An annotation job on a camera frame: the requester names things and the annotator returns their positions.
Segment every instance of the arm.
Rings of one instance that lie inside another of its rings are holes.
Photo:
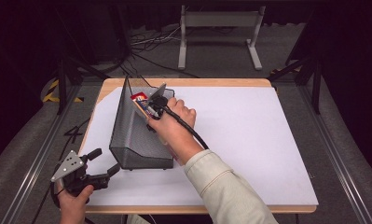
[[[211,150],[191,158],[185,171],[214,223],[277,223],[247,181]]]
[[[197,113],[184,101],[172,98],[168,107],[189,126]],[[211,150],[203,150],[183,126],[166,113],[149,125],[179,156],[188,179],[202,198],[214,223],[277,223],[253,188]]]

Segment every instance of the human hand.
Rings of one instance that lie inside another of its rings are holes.
[[[58,186],[58,200],[61,206],[61,224],[84,223],[86,202],[93,192],[93,186],[86,186],[81,193],[75,197],[66,189],[62,190],[62,186]]]
[[[188,109],[183,100],[177,101],[174,97],[168,101],[167,107],[191,128],[194,128],[197,117],[195,109]],[[156,130],[158,135],[171,146],[182,164],[185,164],[192,156],[203,150],[194,136],[166,112],[163,113],[160,120],[149,119],[148,125]]]

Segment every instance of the shirt cuff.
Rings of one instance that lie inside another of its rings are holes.
[[[200,197],[203,192],[222,174],[233,172],[218,155],[210,149],[194,155],[185,166],[186,176],[197,190]]]

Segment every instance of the white stand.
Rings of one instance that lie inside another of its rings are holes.
[[[257,40],[258,32],[261,27],[262,19],[264,18],[265,7],[261,7],[259,11],[243,11],[243,12],[199,12],[186,11],[185,6],[182,6],[181,15],[181,31],[182,38],[180,42],[179,53],[179,69],[186,69],[186,27],[203,27],[203,26],[233,26],[233,27],[253,27],[253,38],[247,39],[247,47],[252,56],[255,70],[261,70],[262,65],[259,61],[257,51],[255,50],[255,41]]]

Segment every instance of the metal bracket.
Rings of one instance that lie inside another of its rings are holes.
[[[63,160],[60,168],[58,168],[54,176],[51,178],[51,182],[55,182],[58,179],[69,175],[74,170],[79,169],[83,165],[84,162],[77,156],[77,154],[73,150],[70,151],[67,157]]]

